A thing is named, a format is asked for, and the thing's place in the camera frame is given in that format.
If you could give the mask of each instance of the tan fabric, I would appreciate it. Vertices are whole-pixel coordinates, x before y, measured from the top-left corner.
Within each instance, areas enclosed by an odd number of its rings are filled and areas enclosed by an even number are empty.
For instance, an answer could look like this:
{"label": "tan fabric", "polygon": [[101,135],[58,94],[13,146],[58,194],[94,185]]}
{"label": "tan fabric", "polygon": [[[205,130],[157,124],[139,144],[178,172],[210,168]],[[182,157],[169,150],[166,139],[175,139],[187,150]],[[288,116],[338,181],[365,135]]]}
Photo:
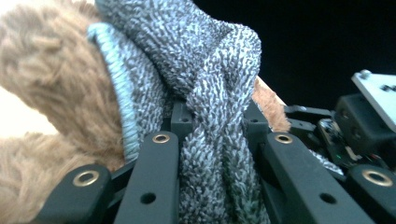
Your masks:
{"label": "tan fabric", "polygon": [[283,102],[279,102],[274,91],[261,85],[257,78],[252,99],[260,105],[264,116],[274,132],[288,132],[290,123],[286,119]]}
{"label": "tan fabric", "polygon": [[69,171],[90,163],[60,135],[0,139],[0,223],[30,221]]}
{"label": "tan fabric", "polygon": [[119,168],[116,96],[101,54],[86,38],[88,25],[98,21],[94,7],[31,3],[1,18],[0,85],[46,115],[77,147]]}

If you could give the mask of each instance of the black metal bracket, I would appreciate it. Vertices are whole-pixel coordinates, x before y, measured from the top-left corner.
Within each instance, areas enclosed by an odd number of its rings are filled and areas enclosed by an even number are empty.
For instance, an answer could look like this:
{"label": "black metal bracket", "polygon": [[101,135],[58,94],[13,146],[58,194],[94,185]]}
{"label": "black metal bracket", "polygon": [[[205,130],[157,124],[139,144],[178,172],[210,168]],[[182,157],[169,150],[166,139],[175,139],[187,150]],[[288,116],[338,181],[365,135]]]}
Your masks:
{"label": "black metal bracket", "polygon": [[374,223],[297,137],[269,133],[259,161],[273,223]]}
{"label": "black metal bracket", "polygon": [[326,109],[312,108],[302,105],[285,105],[285,113],[289,119],[317,123],[320,119],[330,119],[333,112]]}
{"label": "black metal bracket", "polygon": [[114,223],[177,223],[178,154],[174,133],[145,138]]}

